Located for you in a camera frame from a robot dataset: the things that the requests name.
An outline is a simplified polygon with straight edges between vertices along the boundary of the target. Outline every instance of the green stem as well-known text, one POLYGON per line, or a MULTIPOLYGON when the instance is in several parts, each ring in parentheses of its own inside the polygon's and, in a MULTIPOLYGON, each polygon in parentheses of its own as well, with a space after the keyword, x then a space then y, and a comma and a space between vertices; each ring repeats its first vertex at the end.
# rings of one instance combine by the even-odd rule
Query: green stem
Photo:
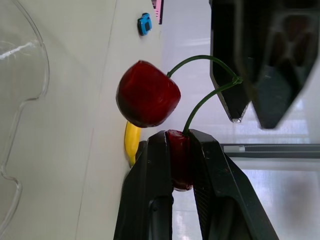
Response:
POLYGON ((166 75, 168 78, 171 78, 172 74, 174 74, 175 71, 177 71, 179 68, 181 68, 183 65, 194 61, 198 59, 208 59, 211 60, 217 64, 219 64, 221 67, 223 67, 232 77, 236 77, 237 75, 231 70, 230 67, 228 67, 223 61, 219 60, 218 58, 214 56, 209 56, 209 55, 197 55, 197 56, 192 56, 187 58, 186 60, 183 60, 180 62, 178 65, 176 65, 174 68, 172 68, 171 71, 169 71, 166 75))
POLYGON ((207 96, 205 96, 195 107, 194 109, 192 110, 192 112, 190 113, 190 116, 188 117, 186 123, 185 123, 185 126, 183 128, 183 132, 182 134, 183 135, 187 135, 188 134, 188 131, 189 131, 189 127, 190 127, 190 124, 192 122, 192 120, 194 119, 196 113, 198 112, 198 110, 201 108, 201 106, 203 104, 205 104, 206 101, 208 101, 210 98, 212 98, 214 95, 224 91, 224 90, 227 90, 229 88, 232 88, 233 86, 237 85, 237 84, 240 84, 242 83, 242 78, 237 76, 237 77, 234 77, 232 82, 230 83, 227 83, 215 90, 213 90, 212 92, 210 92, 207 96))

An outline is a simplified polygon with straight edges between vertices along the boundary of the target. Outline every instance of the clear plastic tray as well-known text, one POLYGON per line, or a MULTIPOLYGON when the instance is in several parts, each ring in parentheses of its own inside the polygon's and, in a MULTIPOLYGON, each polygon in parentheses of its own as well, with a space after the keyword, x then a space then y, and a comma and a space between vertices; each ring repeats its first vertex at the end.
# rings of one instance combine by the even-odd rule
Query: clear plastic tray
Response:
POLYGON ((35 24, 17 0, 0 0, 0 239, 22 194, 22 183, 7 172, 20 116, 48 83, 48 56, 35 24))

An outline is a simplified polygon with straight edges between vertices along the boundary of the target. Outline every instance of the yellow banana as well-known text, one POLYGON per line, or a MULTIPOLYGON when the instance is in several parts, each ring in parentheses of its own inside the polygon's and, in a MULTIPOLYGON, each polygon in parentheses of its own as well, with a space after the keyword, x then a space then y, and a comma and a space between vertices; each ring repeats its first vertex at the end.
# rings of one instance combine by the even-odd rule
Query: yellow banana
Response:
POLYGON ((129 156, 129 163, 132 167, 136 163, 136 153, 139 147, 141 128, 130 122, 126 123, 124 135, 124 147, 126 154, 129 156))

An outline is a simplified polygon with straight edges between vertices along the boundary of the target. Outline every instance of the blue toy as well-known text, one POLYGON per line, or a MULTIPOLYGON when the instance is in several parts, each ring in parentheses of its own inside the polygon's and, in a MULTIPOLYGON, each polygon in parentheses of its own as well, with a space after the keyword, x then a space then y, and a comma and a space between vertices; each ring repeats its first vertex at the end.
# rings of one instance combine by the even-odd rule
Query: blue toy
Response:
POLYGON ((138 19, 138 31, 141 36, 145 36, 152 29, 152 23, 149 13, 143 13, 138 19))

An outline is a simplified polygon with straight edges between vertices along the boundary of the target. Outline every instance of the cherry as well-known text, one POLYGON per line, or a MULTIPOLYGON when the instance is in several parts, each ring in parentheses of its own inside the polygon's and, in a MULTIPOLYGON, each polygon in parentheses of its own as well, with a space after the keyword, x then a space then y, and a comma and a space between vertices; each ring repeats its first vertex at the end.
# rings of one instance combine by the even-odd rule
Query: cherry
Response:
POLYGON ((178 86, 154 65, 142 60, 126 71, 116 92, 120 112, 140 128, 163 123, 180 98, 178 86))
POLYGON ((190 139, 177 130, 165 134, 170 149, 172 185, 177 191, 188 191, 193 186, 190 139))

